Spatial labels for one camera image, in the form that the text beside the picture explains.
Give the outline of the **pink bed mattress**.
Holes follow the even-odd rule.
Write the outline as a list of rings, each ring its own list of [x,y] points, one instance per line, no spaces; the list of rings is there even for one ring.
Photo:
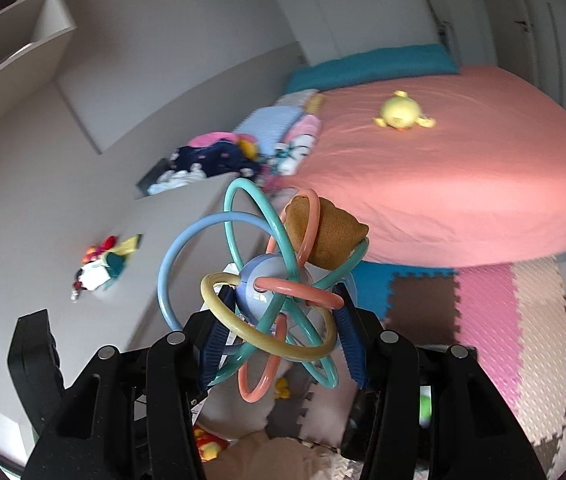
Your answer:
[[[405,91],[433,128],[373,119]],[[492,66],[326,92],[322,130],[281,188],[311,188],[369,227],[367,257],[484,266],[566,252],[566,110]]]

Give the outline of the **dark floral clothing pile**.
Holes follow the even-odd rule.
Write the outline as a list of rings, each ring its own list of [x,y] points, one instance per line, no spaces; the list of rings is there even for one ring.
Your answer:
[[[221,174],[237,174],[255,180],[261,174],[258,143],[248,134],[210,132],[195,136],[176,148],[138,182],[144,195],[156,195],[172,188]]]

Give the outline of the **red yellow toy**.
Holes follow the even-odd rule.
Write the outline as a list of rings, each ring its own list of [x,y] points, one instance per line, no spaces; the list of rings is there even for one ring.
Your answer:
[[[204,430],[201,426],[195,425],[193,432],[196,448],[203,463],[215,460],[230,445],[229,441]]]

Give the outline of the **pink white folded clothes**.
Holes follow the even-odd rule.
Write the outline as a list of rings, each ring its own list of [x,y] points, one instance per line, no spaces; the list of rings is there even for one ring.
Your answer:
[[[312,114],[306,114],[295,122],[284,139],[274,147],[274,155],[269,159],[272,172],[283,177],[296,174],[317,144],[321,128],[321,120]]]

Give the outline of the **colourful ring rattle toy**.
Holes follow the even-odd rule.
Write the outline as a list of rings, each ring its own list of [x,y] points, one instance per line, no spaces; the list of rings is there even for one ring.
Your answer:
[[[243,222],[267,232],[278,252],[244,262],[236,246],[233,226]],[[204,323],[191,332],[178,321],[170,304],[168,278],[184,246],[210,226],[222,224],[237,273],[221,272],[202,278]],[[305,259],[297,254],[282,220],[254,182],[234,180],[225,191],[225,206],[217,214],[197,220],[172,243],[159,267],[156,294],[161,315],[172,335],[181,335],[192,349],[187,361],[197,370],[192,396],[205,398],[208,390],[245,370],[256,350],[268,353],[259,384],[248,391],[260,400],[273,382],[282,360],[300,362],[317,382],[335,388],[339,378],[331,353],[344,351],[351,379],[368,385],[367,356],[362,324],[343,281],[361,261],[369,243],[361,240],[350,257],[315,284],[301,281]]]

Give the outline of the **teal pillow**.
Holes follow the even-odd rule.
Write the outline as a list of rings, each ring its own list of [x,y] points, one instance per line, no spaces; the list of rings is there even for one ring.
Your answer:
[[[458,73],[459,66],[441,44],[382,48],[295,70],[283,93],[329,91],[381,80]]]

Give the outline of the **light blue folded blanket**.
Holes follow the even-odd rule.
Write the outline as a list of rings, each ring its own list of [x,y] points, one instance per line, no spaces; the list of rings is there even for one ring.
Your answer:
[[[307,89],[285,94],[273,105],[251,112],[232,132],[251,136],[256,141],[260,155],[272,156],[275,146],[306,114],[306,104],[317,93],[317,89]]]

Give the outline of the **colourful toy heap on dresser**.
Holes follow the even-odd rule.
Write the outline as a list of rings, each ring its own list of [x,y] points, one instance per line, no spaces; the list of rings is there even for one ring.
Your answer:
[[[140,248],[142,238],[142,234],[127,238],[109,235],[100,244],[90,246],[74,274],[70,300],[77,302],[84,292],[95,292],[112,286],[126,269],[128,259]]]

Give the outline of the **yellow duck plush toy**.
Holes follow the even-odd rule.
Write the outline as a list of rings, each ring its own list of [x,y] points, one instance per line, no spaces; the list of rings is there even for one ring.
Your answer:
[[[379,127],[389,127],[398,131],[405,131],[414,126],[433,128],[436,120],[426,116],[417,101],[408,96],[405,91],[397,90],[386,100],[379,109],[379,115],[373,119]]]

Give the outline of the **brown plush cushion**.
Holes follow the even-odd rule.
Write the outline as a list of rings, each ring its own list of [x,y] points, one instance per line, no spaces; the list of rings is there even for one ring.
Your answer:
[[[352,214],[320,197],[320,220],[315,244],[307,261],[326,270],[343,264],[356,247],[367,237],[369,227]],[[309,198],[295,196],[286,205],[284,226],[289,240],[299,252],[308,226]]]

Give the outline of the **foam puzzle floor mat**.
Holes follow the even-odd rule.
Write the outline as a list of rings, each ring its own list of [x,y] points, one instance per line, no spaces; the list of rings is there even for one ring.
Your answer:
[[[362,261],[360,307],[417,344],[465,344],[518,419],[545,475],[566,473],[566,253],[496,266]]]

